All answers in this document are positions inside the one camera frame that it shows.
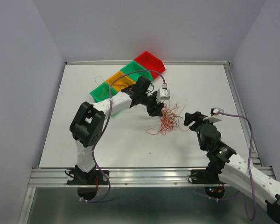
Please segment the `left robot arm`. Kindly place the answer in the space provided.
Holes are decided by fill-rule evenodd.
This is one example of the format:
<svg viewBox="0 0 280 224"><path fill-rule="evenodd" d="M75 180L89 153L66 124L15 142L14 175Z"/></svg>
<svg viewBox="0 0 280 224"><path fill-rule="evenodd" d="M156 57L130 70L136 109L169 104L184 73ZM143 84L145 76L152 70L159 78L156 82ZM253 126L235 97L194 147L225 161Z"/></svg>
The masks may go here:
<svg viewBox="0 0 280 224"><path fill-rule="evenodd" d="M94 180L96 165L93 151L112 115L137 105L143 105L149 116L163 116L163 101L170 97L167 84L163 83L161 88L151 92L148 90L151 83L148 78L141 76L136 83L108 99L94 104L84 102L80 105L70 125L70 132L77 146L77 163L75 168L67 173L70 181L78 179L89 184Z"/></svg>

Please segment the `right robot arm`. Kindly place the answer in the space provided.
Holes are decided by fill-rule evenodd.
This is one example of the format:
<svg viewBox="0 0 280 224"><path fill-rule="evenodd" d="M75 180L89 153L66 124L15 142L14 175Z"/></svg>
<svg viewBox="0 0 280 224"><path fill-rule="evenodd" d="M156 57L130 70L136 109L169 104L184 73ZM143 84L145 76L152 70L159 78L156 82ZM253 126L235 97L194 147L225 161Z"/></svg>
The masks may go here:
<svg viewBox="0 0 280 224"><path fill-rule="evenodd" d="M218 108L206 116L200 112L185 113L184 125L196 132L199 147L210 160L204 179L228 184L253 200L277 224L280 224L280 182L264 174L242 158L233 148L221 141L221 133L214 125L222 120Z"/></svg>

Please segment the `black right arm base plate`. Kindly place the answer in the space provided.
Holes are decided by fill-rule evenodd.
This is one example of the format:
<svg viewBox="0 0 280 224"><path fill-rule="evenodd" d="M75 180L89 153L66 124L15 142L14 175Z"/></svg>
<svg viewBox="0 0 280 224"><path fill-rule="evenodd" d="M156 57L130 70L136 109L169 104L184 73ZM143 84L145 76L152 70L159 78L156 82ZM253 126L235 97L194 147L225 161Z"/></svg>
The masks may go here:
<svg viewBox="0 0 280 224"><path fill-rule="evenodd" d="M192 169L188 176L188 182L204 185L223 183L223 181L219 180L218 174L212 173L207 169Z"/></svg>

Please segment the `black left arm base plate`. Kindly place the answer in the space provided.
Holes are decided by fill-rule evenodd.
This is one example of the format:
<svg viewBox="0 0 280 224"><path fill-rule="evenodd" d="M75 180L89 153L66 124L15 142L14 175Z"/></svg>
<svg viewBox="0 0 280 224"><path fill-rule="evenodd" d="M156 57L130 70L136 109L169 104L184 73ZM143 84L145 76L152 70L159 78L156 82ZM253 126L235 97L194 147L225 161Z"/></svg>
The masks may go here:
<svg viewBox="0 0 280 224"><path fill-rule="evenodd" d="M89 173L79 172L75 169L66 169L65 174L68 178L67 184L70 186L98 185L107 186L108 181L99 170L91 170Z"/></svg>

